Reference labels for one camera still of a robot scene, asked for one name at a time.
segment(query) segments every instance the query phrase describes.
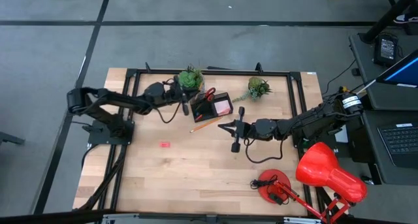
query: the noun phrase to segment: pink sticky note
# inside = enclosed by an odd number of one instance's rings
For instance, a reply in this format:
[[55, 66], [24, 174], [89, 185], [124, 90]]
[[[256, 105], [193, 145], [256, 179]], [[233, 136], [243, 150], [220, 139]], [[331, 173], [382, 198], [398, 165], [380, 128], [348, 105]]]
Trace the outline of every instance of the pink sticky note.
[[229, 114], [229, 112], [231, 111], [228, 100], [215, 103], [215, 109], [218, 116]]
[[159, 143], [159, 146], [160, 147], [167, 147], [168, 148], [168, 147], [170, 147], [170, 142], [160, 142]]

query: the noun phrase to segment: red eraser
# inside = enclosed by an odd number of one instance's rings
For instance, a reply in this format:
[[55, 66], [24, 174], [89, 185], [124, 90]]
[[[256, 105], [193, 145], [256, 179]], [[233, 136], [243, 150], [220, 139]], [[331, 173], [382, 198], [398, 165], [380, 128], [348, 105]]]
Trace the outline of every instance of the red eraser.
[[170, 147], [170, 142], [160, 142], [159, 146], [160, 147]]

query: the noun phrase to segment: red scissors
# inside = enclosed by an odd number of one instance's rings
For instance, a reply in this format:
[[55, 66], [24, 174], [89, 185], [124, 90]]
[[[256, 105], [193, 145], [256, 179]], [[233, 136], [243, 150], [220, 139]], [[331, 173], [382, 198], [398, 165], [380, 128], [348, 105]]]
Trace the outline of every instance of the red scissors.
[[206, 94], [204, 95], [204, 98], [203, 98], [203, 100], [207, 100], [207, 101], [213, 101], [214, 100], [214, 98], [215, 98], [215, 95], [214, 95], [214, 93], [215, 93], [215, 91], [216, 91], [216, 88], [210, 88], [207, 92], [206, 92]]

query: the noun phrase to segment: monitor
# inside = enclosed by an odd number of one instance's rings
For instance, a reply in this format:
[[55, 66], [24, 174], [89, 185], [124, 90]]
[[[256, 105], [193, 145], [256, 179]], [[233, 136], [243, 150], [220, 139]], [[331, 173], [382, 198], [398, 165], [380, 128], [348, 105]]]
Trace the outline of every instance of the monitor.
[[376, 78], [376, 82], [416, 88], [418, 86], [418, 50], [383, 72]]

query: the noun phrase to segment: scissors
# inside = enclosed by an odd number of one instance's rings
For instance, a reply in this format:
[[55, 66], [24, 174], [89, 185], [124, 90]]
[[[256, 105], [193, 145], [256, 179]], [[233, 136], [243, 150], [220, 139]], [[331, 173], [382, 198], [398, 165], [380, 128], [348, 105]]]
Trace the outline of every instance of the scissors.
[[206, 92], [206, 94], [204, 95], [204, 98], [203, 98], [203, 100], [207, 100], [207, 101], [213, 101], [214, 100], [214, 98], [215, 98], [215, 95], [214, 95], [214, 93], [215, 93], [215, 91], [216, 91], [216, 88], [210, 88], [207, 92]]
[[203, 101], [208, 101], [208, 102], [211, 102], [211, 101], [213, 101], [214, 100], [214, 98], [215, 98], [215, 95], [214, 95], [214, 93], [215, 93], [215, 91], [216, 91], [216, 88], [210, 88], [205, 94], [204, 94], [204, 97], [203, 97], [203, 100], [202, 100], [202, 102], [199, 104], [199, 106], [197, 106], [196, 107], [196, 109], [195, 110], [198, 110], [202, 105], [203, 105]]

